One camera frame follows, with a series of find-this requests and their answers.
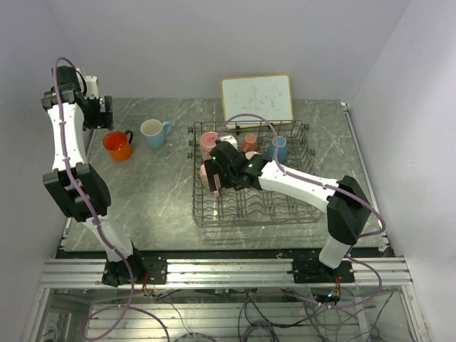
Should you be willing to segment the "pink faceted mug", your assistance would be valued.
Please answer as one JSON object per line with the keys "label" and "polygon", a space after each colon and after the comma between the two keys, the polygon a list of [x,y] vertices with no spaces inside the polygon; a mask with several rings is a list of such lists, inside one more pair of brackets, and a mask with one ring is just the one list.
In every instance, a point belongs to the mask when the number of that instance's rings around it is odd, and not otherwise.
{"label": "pink faceted mug", "polygon": [[202,182],[202,185],[203,187],[211,192],[214,197],[219,197],[220,196],[220,192],[221,192],[221,182],[220,182],[220,178],[219,178],[219,175],[214,175],[213,176],[213,180],[214,180],[214,183],[215,183],[215,187],[216,187],[216,190],[211,190],[210,186],[209,186],[209,178],[208,178],[208,175],[207,175],[207,169],[206,169],[206,164],[208,163],[208,161],[204,161],[201,166],[200,166],[200,169],[199,169],[199,177],[201,179],[201,182]]}

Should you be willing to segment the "salmon pink mug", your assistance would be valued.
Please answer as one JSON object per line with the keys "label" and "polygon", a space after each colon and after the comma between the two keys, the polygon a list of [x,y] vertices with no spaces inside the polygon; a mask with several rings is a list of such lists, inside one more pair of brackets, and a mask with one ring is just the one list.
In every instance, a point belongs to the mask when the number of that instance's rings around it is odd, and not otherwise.
{"label": "salmon pink mug", "polygon": [[255,155],[259,155],[257,151],[249,151],[245,153],[245,157],[248,160],[251,160]]}

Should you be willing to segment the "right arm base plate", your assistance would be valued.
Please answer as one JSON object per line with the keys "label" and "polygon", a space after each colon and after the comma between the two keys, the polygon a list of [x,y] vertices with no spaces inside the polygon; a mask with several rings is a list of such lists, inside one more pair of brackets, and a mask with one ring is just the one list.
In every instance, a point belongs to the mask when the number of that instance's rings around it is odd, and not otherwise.
{"label": "right arm base plate", "polygon": [[292,259],[291,274],[295,284],[342,284],[353,283],[352,263],[342,261],[336,269],[322,264],[319,259],[320,249],[291,249],[284,256]]}

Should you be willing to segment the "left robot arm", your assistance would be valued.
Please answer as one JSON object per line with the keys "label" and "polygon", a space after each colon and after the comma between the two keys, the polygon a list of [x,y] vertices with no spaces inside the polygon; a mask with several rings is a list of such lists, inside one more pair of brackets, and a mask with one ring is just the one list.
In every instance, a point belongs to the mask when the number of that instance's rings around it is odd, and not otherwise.
{"label": "left robot arm", "polygon": [[137,283],[145,275],[145,265],[134,258],[133,243],[111,217],[108,186],[89,163],[85,149],[85,131],[112,128],[113,100],[99,94],[95,76],[85,76],[74,66],[56,67],[53,81],[41,100],[54,141],[53,166],[43,176],[43,185],[65,216],[94,233],[108,262],[121,264],[121,276]]}

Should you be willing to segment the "light blue mug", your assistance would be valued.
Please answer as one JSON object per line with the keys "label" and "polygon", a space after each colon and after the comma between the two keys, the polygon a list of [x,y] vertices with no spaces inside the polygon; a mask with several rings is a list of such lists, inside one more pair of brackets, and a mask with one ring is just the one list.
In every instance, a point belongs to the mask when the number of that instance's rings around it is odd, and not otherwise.
{"label": "light blue mug", "polygon": [[170,134],[172,123],[169,121],[160,122],[157,119],[144,121],[140,126],[140,132],[145,137],[148,145],[153,149],[160,149],[164,146],[167,136]]}

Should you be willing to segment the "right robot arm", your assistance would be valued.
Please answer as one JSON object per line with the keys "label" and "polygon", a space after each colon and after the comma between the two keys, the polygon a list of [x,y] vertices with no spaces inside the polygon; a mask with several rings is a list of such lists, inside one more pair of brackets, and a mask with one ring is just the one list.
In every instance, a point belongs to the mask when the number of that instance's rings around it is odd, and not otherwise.
{"label": "right robot arm", "polygon": [[204,161],[209,188],[256,189],[277,192],[301,200],[326,214],[328,237],[318,261],[315,276],[324,282],[339,273],[339,265],[361,238],[371,215],[371,206],[358,181],[350,176],[328,179],[299,172],[276,160],[255,153],[248,158],[231,143],[219,141]]}

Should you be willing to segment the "orange mug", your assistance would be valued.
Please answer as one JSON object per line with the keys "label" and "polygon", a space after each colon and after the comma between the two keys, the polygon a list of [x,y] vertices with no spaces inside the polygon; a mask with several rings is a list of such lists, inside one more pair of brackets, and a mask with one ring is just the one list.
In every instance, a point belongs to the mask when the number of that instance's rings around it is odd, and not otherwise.
{"label": "orange mug", "polygon": [[128,160],[132,155],[133,132],[114,131],[106,135],[103,139],[103,147],[108,151],[111,158],[118,162]]}

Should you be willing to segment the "dark blue textured mug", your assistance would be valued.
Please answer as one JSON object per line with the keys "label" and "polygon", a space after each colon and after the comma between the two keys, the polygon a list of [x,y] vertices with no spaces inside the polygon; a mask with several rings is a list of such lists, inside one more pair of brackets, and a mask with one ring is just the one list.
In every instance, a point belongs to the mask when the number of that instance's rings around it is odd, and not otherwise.
{"label": "dark blue textured mug", "polygon": [[279,163],[285,164],[288,156],[288,145],[285,137],[274,137],[266,150],[266,156],[273,160],[275,150],[277,150],[277,159]]}

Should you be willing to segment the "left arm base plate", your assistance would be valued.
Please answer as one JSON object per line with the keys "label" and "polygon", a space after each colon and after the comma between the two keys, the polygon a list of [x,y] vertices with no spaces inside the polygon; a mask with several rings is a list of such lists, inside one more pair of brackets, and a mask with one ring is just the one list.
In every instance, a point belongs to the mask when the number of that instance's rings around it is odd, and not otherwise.
{"label": "left arm base plate", "polygon": [[[165,284],[167,281],[168,263],[163,256],[142,253],[137,249],[129,256],[127,262],[133,273],[136,284]],[[130,283],[130,273],[124,261],[107,261],[102,275],[104,285],[118,287]]]}

